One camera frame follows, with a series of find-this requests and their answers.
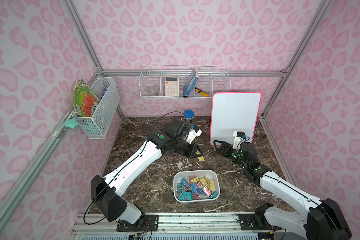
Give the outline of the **blue binder clip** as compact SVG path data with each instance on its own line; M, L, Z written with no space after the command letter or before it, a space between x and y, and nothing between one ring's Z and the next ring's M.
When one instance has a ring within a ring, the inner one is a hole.
M197 193L197 185L196 185L196 183L191 183L191 192L192 192L192 194Z

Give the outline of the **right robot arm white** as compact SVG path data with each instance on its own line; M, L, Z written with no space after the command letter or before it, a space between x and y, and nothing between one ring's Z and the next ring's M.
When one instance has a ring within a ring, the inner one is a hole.
M337 202L322 200L286 182L268 167L260 164L257 150L252 143L239 141L229 144L214 141L217 153L238 165L247 180L261 187L285 203L297 213L283 211L272 204L263 204L256 209L256 224L281 227L306 240L349 240L351 229Z

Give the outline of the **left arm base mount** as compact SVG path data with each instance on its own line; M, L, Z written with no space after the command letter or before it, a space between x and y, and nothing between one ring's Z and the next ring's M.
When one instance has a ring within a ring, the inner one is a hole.
M135 224L119 220L117 232L157 232L159 215L142 215Z

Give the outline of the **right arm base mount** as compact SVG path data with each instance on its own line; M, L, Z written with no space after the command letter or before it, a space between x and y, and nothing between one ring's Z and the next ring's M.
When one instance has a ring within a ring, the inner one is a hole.
M245 213L237 214L236 221L240 223L242 231L278 231L277 226L271 226L261 214Z

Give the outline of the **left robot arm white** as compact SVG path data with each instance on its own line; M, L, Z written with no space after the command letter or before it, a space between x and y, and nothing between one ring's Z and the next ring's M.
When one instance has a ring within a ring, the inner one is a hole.
M131 183L153 162L167 152L194 159L203 152L195 138L202 130L195 124L174 119L163 130L152 131L142 146L122 165L111 173L91 180L91 204L101 211L109 222L125 221L132 225L143 225L145 213L123 198Z

